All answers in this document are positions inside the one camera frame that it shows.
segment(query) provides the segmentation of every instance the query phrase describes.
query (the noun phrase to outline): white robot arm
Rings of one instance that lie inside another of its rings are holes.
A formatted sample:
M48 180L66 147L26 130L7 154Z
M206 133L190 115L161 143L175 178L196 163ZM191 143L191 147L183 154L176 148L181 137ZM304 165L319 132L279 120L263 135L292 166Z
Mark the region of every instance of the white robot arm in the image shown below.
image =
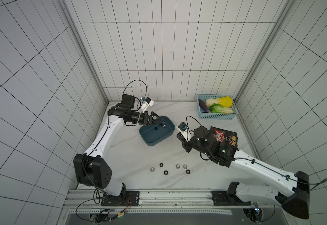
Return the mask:
M77 182L103 189L109 195L122 200L126 198L126 187L112 178L112 170L106 163L107 150L126 122L148 125L154 122L154 116L159 118L154 112L148 115L146 111L153 104L151 99L145 99L142 112L132 110L134 101L133 96L123 95L122 102L108 110L103 128L91 146L84 154L77 154L73 161ZM213 134L203 126L195 129L193 135L185 123L177 128L177 137L187 152L192 148L196 149L215 163L245 171L268 185L260 187L232 182L226 194L227 201L276 205L296 217L308 218L310 189L307 174L300 171L294 174L275 168L230 144L218 144Z
M252 186L231 182L225 200L276 205L293 216L308 219L310 186L306 173L278 169L227 142L217 142L214 134L202 125L194 130L193 135L184 122L177 129L177 138L187 152L195 149L221 166L244 171L267 184Z

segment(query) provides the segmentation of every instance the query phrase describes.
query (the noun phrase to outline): teal plastic tray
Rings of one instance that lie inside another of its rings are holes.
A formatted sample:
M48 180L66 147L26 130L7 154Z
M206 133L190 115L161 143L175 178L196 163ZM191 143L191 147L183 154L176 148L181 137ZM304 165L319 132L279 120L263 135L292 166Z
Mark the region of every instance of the teal plastic tray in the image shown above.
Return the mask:
M234 111L234 113L206 113L201 109L198 103L199 99L201 99L203 102L206 102L206 99L208 98L221 98L226 96L229 95L197 95L198 117L200 119L233 119L237 115L237 111L233 104L230 106L230 108Z
M171 136L175 131L175 125L167 116L160 117L163 119L163 121L140 127L140 135L148 146L154 146L160 141Z

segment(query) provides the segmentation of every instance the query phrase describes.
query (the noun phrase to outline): white marble surface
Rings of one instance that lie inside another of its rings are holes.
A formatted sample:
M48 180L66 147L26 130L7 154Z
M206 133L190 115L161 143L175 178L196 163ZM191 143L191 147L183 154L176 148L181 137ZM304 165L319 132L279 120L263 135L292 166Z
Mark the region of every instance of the white marble surface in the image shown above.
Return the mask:
M117 103L110 102L107 109ZM238 147L246 153L252 154L236 117L232 120L198 119L197 104L192 101L155 102L152 107L149 107L149 114L151 111L167 116L175 126L186 122L186 116L190 115L199 120L207 129L213 125L237 132ZM188 124L192 129L199 126L192 118L188 118ZM202 160L199 152L194 149L187 153L176 137L177 130L158 144L148 146L139 134L140 127L139 125L125 126L116 136L107 155L107 164L112 169L113 177L125 183L128 189L226 189L232 181L263 185L262 182L242 171ZM176 169L176 164L179 164L181 168ZM183 164L186 164L191 171L189 175L183 169ZM155 168L155 172L150 172L151 167ZM167 176L163 174L165 170L168 171Z

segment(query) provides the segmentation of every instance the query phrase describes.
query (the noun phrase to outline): blue plastic basket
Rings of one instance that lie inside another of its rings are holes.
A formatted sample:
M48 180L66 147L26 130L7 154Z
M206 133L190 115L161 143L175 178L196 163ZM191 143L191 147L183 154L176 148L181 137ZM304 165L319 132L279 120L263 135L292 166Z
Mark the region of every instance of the blue plastic basket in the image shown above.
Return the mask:
M233 119L237 115L237 111L234 107L234 103L230 106L230 108L234 111L234 113L205 113L199 103L198 100L202 100L206 102L208 98L221 98L229 95L197 95L197 108L198 108L198 117L200 119Z

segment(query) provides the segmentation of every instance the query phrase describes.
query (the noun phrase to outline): eggplant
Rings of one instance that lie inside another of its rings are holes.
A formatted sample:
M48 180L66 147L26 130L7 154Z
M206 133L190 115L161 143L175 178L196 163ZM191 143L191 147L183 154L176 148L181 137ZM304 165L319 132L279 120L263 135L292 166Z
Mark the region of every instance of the eggplant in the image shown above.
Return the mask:
M198 103L201 107L201 109L206 113L211 113L210 109L206 106L206 103L202 101L201 99L198 100Z

